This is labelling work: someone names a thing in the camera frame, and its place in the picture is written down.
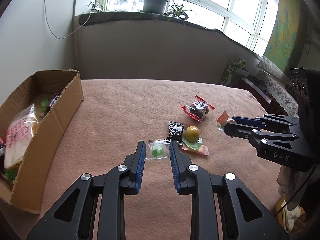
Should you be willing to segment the white gloved hand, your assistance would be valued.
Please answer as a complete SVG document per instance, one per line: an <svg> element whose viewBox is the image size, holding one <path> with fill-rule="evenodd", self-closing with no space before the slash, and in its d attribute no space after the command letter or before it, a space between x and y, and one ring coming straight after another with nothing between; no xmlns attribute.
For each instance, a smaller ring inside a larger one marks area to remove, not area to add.
<svg viewBox="0 0 320 240"><path fill-rule="evenodd" d="M289 201L292 196L298 191L300 186L306 181L308 175L312 169L307 172L300 172L292 170L286 166L281 166L277 178L277 183L279 184L278 193L285 194L285 202L287 204L288 210L293 210L301 201L303 194L306 190L307 184L305 184L299 192L294 196L294 198Z"/></svg>

